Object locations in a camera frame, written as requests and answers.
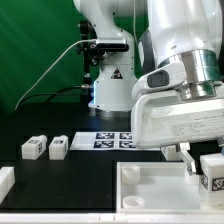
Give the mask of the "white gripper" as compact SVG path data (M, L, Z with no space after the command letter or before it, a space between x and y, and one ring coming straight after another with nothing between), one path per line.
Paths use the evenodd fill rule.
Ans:
M138 149L177 145L177 154L190 176L196 163L189 154L190 144L224 136L224 85L216 97L182 101L175 90L140 97L131 113L131 132Z

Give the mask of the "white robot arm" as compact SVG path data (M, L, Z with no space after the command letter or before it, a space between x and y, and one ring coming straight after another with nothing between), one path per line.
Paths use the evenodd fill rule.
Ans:
M190 174L195 142L224 137L220 0L73 0L93 27L92 112L131 117L139 149L176 149Z

